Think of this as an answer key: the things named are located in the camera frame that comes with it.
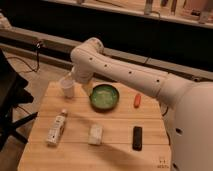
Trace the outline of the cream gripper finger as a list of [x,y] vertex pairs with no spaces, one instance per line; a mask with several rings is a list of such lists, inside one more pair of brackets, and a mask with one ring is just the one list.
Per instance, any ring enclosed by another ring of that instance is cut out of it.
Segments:
[[69,72],[69,73],[66,74],[63,78],[64,78],[65,80],[67,80],[67,79],[73,79],[73,74],[72,74],[72,72]]
[[82,88],[83,88],[84,92],[86,93],[86,95],[90,96],[93,92],[93,82],[90,81],[87,84],[83,84]]

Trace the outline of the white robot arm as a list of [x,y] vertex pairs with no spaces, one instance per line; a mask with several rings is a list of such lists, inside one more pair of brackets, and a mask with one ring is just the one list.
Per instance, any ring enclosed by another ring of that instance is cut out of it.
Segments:
[[174,111],[171,171],[213,171],[213,82],[115,60],[103,50],[92,37],[70,51],[75,81],[86,84],[97,73],[165,104]]

